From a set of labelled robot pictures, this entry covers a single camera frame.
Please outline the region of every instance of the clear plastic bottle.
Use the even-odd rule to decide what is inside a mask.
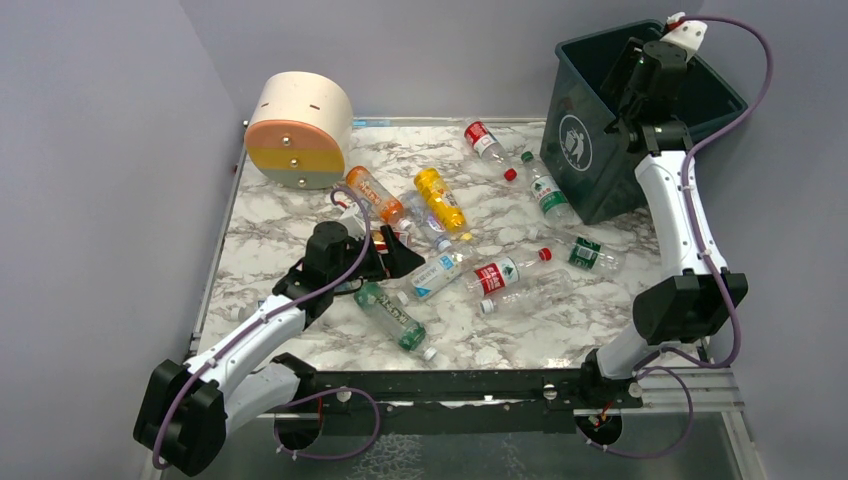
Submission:
[[[462,119],[462,128],[465,141],[471,145],[471,148],[477,152],[477,155],[487,166],[493,168],[497,164],[497,168],[500,170],[497,172],[498,175],[503,175],[508,182],[515,180],[518,174],[510,165],[509,155],[501,142],[492,135],[492,132],[479,118]]]
[[[427,330],[376,283],[366,283],[353,295],[359,308],[397,342],[400,348],[429,362],[438,351],[430,346]]]
[[[480,301],[484,315],[514,313],[532,315],[561,303],[574,291],[571,276],[565,270],[554,270],[529,279],[521,289],[501,290]]]
[[[516,253],[483,265],[464,275],[465,288],[477,297],[490,295],[504,287],[521,280],[521,276],[529,277],[544,267],[544,263],[553,257],[551,251],[543,248],[536,255],[525,256]]]
[[[398,297],[404,304],[409,301],[410,297],[419,300],[430,298],[462,273],[468,271],[481,258],[477,250],[468,243],[455,243],[441,255],[430,259],[407,275],[406,285],[403,291],[398,293]]]
[[[580,223],[577,212],[568,204],[565,194],[554,181],[545,164],[533,157],[530,152],[521,154],[524,171],[527,175],[527,188],[533,199],[539,204],[545,221],[552,227],[570,227]]]
[[[579,237],[572,233],[556,232],[531,228],[527,234],[531,241],[554,240],[552,245],[558,258],[564,259],[577,268],[582,268],[605,278],[615,278],[624,268],[626,254],[620,250],[603,245],[592,239]]]
[[[418,192],[406,192],[400,196],[400,202],[406,216],[418,227],[418,230],[430,241],[438,252],[444,252],[451,246],[447,229],[424,203]]]

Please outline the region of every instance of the crushed plastic bottle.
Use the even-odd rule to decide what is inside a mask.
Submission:
[[[447,229],[424,202],[418,192],[406,192],[400,196],[400,201],[409,218],[418,230],[430,241],[438,252],[444,252],[451,246]]]
[[[564,259],[577,268],[608,279],[617,277],[624,268],[626,257],[624,252],[586,237],[579,237],[560,230],[551,232],[531,228],[527,238],[531,241],[545,240],[546,243],[552,245],[548,248],[553,249],[558,258]]]

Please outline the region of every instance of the white marble tabletop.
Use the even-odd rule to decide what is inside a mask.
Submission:
[[[516,158],[538,153],[541,123],[493,126],[493,132]],[[465,145],[456,126],[369,127],[354,130],[348,167],[364,165],[396,196],[413,190],[412,178],[436,167],[453,189],[481,253],[537,250],[525,233],[544,225],[538,206],[521,185],[487,180],[484,166]],[[230,312],[255,305],[303,256],[316,223],[338,218],[326,191],[283,188],[245,162],[224,249],[215,277],[200,350],[220,341],[238,324]],[[322,370],[420,370],[471,368],[577,367],[586,353],[618,334],[630,319],[637,293],[659,278],[659,248],[646,210],[599,225],[578,225],[573,233],[594,237],[626,252],[622,274],[604,280],[562,263],[574,280],[569,301],[531,316],[483,316],[455,281],[430,301],[406,310],[427,327],[440,354],[426,363],[397,347],[356,306],[351,296],[334,304],[299,337],[275,352],[290,352]],[[429,257],[423,238],[413,248]],[[392,290],[401,280],[386,281]]]

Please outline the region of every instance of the green trash bin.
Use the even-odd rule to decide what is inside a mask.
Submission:
[[[625,25],[556,47],[560,59],[541,157],[583,223],[592,225],[647,204],[634,169],[644,153],[628,153],[604,127],[618,105],[600,88],[630,37],[662,37],[655,20]],[[748,105],[700,57],[680,89],[675,114],[697,143],[738,117]]]

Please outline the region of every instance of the trash bin logo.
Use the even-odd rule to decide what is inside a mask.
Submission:
[[[585,172],[592,165],[592,139],[574,115],[566,115],[559,122],[559,146],[565,160],[578,172]]]

